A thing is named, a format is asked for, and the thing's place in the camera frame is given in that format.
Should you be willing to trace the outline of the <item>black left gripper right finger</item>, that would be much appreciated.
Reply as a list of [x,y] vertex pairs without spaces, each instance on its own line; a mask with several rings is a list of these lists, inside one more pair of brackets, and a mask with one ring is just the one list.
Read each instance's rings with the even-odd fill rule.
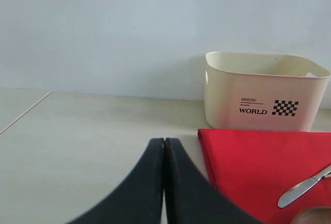
[[164,151],[168,223],[260,223],[206,180],[179,139],[165,139]]

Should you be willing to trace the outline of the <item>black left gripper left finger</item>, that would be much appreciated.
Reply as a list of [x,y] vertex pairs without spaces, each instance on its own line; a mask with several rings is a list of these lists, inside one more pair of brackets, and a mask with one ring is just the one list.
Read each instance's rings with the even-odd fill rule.
[[126,178],[70,223],[160,223],[163,162],[164,139],[153,138]]

